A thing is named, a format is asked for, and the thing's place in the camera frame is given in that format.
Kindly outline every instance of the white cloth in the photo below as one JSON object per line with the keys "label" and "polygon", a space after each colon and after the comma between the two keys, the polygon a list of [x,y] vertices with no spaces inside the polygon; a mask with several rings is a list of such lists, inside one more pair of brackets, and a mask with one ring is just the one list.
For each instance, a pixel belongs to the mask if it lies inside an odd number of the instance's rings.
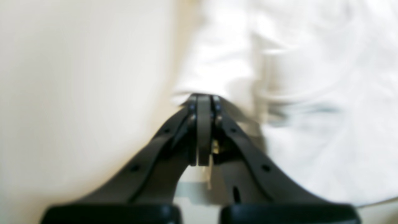
{"label": "white cloth", "polygon": [[398,1],[204,0],[173,101],[220,95],[323,198],[398,196]]}

